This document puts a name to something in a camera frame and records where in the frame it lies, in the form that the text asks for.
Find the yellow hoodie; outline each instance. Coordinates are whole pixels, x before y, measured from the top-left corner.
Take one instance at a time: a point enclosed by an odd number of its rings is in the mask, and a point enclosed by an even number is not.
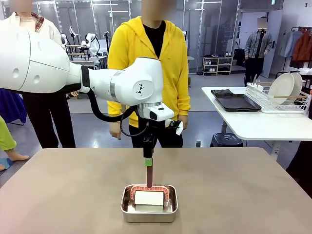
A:
[[[148,57],[159,59],[164,75],[163,102],[177,115],[187,116],[190,106],[188,91],[187,49],[182,31],[173,23],[166,21],[166,31],[160,57],[148,39],[141,17],[123,23],[114,33],[108,56],[108,68],[125,69],[136,58]],[[108,101],[108,113],[112,116],[121,114],[121,104]],[[138,127],[137,115],[130,116],[130,125]]]

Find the stainless steel container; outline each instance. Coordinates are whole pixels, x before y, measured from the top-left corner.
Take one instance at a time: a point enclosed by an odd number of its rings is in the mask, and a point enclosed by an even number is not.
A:
[[[130,199],[130,191],[139,184],[128,185],[122,195],[121,210],[123,217],[128,223],[172,223],[176,218],[178,209],[176,189],[171,185],[162,185],[169,189],[169,201],[167,210],[162,213],[137,212],[134,201]]]

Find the hand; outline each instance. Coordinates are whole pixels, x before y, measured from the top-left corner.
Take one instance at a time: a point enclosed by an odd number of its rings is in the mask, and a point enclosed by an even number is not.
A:
[[[112,135],[112,137],[115,137],[118,140],[121,140],[120,123],[110,123],[109,133]]]
[[[73,95],[73,97],[78,97],[79,96],[79,93],[77,91],[71,92],[70,94]]]
[[[183,122],[183,130],[187,129],[187,124],[189,122],[188,116],[178,115],[177,119]]]

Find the green tape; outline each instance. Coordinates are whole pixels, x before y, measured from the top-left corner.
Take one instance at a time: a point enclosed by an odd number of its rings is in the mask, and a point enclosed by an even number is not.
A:
[[[153,165],[153,160],[151,158],[145,159],[145,166],[151,167]]]

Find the dish rack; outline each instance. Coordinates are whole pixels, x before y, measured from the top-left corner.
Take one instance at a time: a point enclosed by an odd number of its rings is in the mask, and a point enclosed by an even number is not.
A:
[[[264,113],[304,113],[309,111],[311,95],[300,92],[299,96],[269,96],[272,83],[248,84],[246,96],[262,107]]]

